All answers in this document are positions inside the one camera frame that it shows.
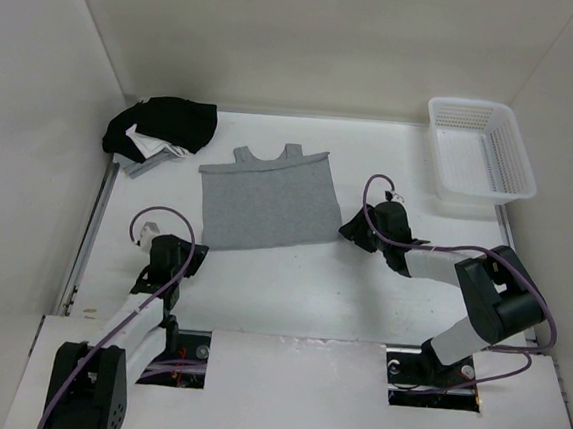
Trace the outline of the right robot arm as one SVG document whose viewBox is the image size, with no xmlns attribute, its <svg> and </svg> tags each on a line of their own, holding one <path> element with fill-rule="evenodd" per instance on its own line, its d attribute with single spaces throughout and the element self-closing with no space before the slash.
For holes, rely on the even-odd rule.
<svg viewBox="0 0 573 429">
<path fill-rule="evenodd" d="M 413 376 L 432 390 L 474 353 L 498 351 L 530 355 L 505 346 L 509 337 L 551 322 L 545 299 L 509 246 L 436 246 L 413 236 L 405 207 L 395 201 L 365 204 L 338 233 L 368 253 L 382 253 L 387 266 L 410 279 L 427 279 L 460 290 L 466 314 L 452 327 L 428 338 L 420 353 L 397 365 L 400 378 Z"/>
</svg>

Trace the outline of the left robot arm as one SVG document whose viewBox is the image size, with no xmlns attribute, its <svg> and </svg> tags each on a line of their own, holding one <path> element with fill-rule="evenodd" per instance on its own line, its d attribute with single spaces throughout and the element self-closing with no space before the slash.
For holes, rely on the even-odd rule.
<svg viewBox="0 0 573 429">
<path fill-rule="evenodd" d="M 91 340 L 65 342 L 55 353 L 37 429 L 121 429 L 129 387 L 152 361 L 177 355 L 179 283 L 196 274 L 209 248 L 171 234 L 139 243 L 149 263 L 121 309 Z"/>
</svg>

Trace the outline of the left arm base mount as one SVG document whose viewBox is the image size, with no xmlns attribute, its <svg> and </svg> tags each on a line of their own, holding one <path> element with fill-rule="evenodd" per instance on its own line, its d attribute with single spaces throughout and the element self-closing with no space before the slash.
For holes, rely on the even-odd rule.
<svg viewBox="0 0 573 429">
<path fill-rule="evenodd" d="M 204 388 L 211 332 L 177 331 L 166 349 L 151 361 L 138 383 L 168 388 Z"/>
</svg>

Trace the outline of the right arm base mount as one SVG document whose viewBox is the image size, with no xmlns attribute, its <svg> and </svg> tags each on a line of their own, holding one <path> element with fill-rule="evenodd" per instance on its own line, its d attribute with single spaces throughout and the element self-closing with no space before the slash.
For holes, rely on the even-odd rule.
<svg viewBox="0 0 573 429">
<path fill-rule="evenodd" d="M 476 386 L 451 390 L 476 378 L 474 360 L 465 358 L 429 372 L 419 348 L 386 349 L 388 403 L 393 406 L 479 412 Z"/>
</svg>

